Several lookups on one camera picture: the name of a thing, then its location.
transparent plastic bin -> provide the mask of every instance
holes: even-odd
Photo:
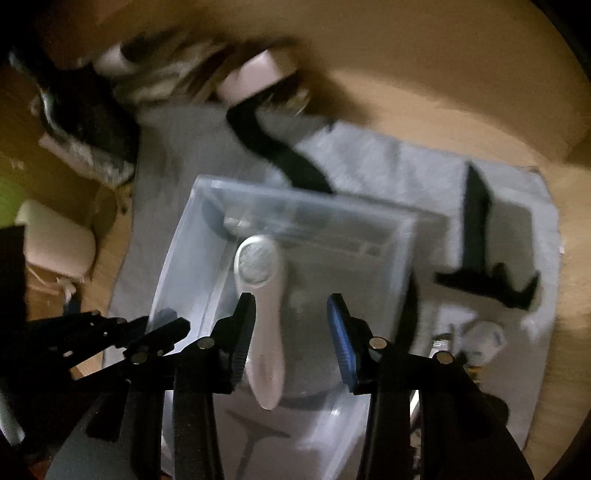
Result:
[[[175,352],[231,315],[238,294],[233,258],[250,235],[282,247],[287,266],[281,333],[281,402],[263,410],[246,375],[232,395],[215,395],[225,477],[336,478],[365,430],[369,397],[342,384],[326,320],[341,293],[352,316],[391,338],[404,300],[416,215],[347,196],[199,177],[179,221],[154,297],[149,329],[176,316],[191,322]],[[171,468],[172,392],[164,411],[163,468]]]

gray fabric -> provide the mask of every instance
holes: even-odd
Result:
[[[509,430],[524,446],[543,380],[556,306],[558,216],[538,174],[498,163],[416,147],[344,122],[261,115],[265,129],[306,155],[339,192],[421,209],[445,221],[418,233],[420,327],[413,344],[428,353],[434,334],[474,319],[504,325],[508,346],[483,372],[483,390],[505,400]],[[115,285],[110,314],[150,312],[160,270],[195,178],[200,174],[286,185],[282,174],[248,152],[215,106],[165,106],[144,112],[134,190],[133,236]],[[462,252],[466,161],[474,161],[495,196],[489,262],[505,261],[517,288],[534,270],[541,285],[530,312],[509,310],[433,284],[433,271],[452,271]],[[106,363],[120,358],[109,351]]]

